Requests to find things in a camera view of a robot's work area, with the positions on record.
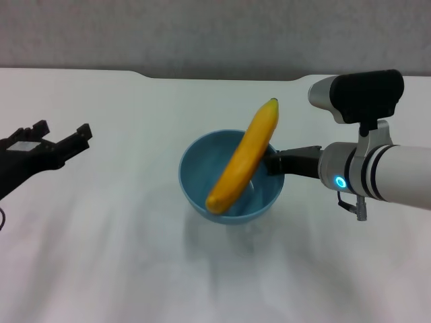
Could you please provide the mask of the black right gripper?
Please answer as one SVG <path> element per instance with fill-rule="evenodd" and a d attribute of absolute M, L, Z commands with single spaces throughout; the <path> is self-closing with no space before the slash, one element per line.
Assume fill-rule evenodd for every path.
<path fill-rule="evenodd" d="M 322 147 L 318 145 L 286 149 L 265 154 L 265 167 L 269 176 L 293 174 L 319 178 L 319 160 Z"/>

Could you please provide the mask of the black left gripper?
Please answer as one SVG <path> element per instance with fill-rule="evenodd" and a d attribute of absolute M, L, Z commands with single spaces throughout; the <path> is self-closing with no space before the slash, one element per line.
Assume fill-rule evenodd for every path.
<path fill-rule="evenodd" d="M 92 131 L 88 123 L 81 125 L 74 134 L 51 143 L 42 138 L 50 133 L 47 121 L 40 120 L 31 128 L 19 128 L 11 140 L 30 141 L 36 146 L 29 151 L 1 150 L 1 199 L 35 174 L 58 170 L 72 157 L 87 150 Z"/>

